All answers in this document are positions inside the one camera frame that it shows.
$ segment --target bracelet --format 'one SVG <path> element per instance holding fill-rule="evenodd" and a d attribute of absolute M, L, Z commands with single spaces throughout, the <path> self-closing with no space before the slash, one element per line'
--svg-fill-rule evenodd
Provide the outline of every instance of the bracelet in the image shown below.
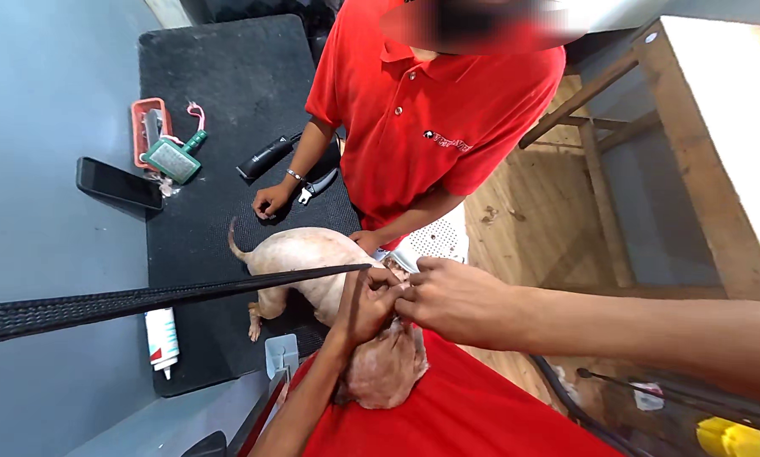
<path fill-rule="evenodd" d="M 298 181 L 303 181 L 303 177 L 301 177 L 300 174 L 296 173 L 295 171 L 290 170 L 289 168 L 286 169 L 286 173 L 293 178 L 297 179 Z"/>

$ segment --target wooden floor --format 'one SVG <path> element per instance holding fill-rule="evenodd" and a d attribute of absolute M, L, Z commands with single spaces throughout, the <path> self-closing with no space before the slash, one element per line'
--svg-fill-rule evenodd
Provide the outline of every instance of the wooden floor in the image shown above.
<path fill-rule="evenodd" d="M 565 77 L 550 110 L 579 87 L 578 77 Z M 512 285 L 613 285 L 614 273 L 587 173 L 576 127 L 555 127 L 525 151 L 513 151 L 464 203 L 469 263 Z M 524 355 L 463 349 L 539 400 L 562 410 Z M 550 362 L 563 367 L 566 380 L 579 391 L 584 409 L 602 418 L 599 381 L 578 380 L 574 370 L 585 365 L 613 373 L 611 364 L 589 358 L 556 357 Z"/>

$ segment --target dog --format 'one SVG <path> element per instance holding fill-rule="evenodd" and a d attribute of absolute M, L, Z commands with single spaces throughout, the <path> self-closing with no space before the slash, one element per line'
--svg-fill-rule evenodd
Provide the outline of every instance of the dog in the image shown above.
<path fill-rule="evenodd" d="M 385 268 L 347 236 L 328 228 L 286 230 L 268 237 L 253 251 L 243 252 L 233 240 L 235 222 L 235 218 L 230 222 L 228 245 L 236 258 L 247 265 L 251 275 L 348 264 Z M 407 273 L 402 269 L 392 269 L 392 272 L 401 281 L 407 279 Z M 255 342 L 261 334 L 261 319 L 274 319 L 284 312 L 290 288 L 304 295 L 315 308 L 315 317 L 331 327 L 340 306 L 344 284 L 345 273 L 340 273 L 259 290 L 259 301 L 248 305 L 248 336 Z M 340 379 L 335 400 L 345 402 L 353 399 L 368 409 L 392 408 L 407 399 L 416 381 L 427 370 L 422 329 L 394 317 L 373 340 L 354 350 L 349 367 Z"/>

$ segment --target wrist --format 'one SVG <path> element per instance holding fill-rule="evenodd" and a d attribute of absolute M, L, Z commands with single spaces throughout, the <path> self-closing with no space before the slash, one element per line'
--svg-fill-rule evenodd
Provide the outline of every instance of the wrist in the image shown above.
<path fill-rule="evenodd" d="M 326 350 L 336 358 L 342 358 L 345 362 L 356 347 L 357 345 L 348 337 L 346 330 L 335 323 L 326 335 L 321 351 Z"/>
<path fill-rule="evenodd" d="M 279 184 L 287 192 L 292 192 L 300 184 L 300 180 L 292 176 L 290 173 L 286 173 L 284 180 Z"/>
<path fill-rule="evenodd" d="M 508 287 L 510 296 L 515 297 L 511 305 L 515 316 L 511 319 L 517 325 L 515 334 L 521 335 L 518 350 L 541 354 L 546 345 L 547 317 L 552 313 L 548 293 L 554 291 L 525 286 Z"/>
<path fill-rule="evenodd" d="M 378 228 L 377 230 L 373 231 L 374 237 L 378 242 L 380 242 L 380 245 L 386 245 L 404 235 L 396 235 L 393 229 L 389 229 L 389 227 L 389 225 L 386 225 L 383 228 Z"/>

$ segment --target white perforated stool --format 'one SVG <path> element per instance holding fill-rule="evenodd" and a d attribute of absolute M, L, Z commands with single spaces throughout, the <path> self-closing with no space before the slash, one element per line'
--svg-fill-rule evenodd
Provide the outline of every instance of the white perforated stool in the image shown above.
<path fill-rule="evenodd" d="M 405 237 L 388 256 L 409 273 L 418 273 L 416 260 L 423 255 L 466 264 L 469 244 L 462 203 L 442 218 Z"/>

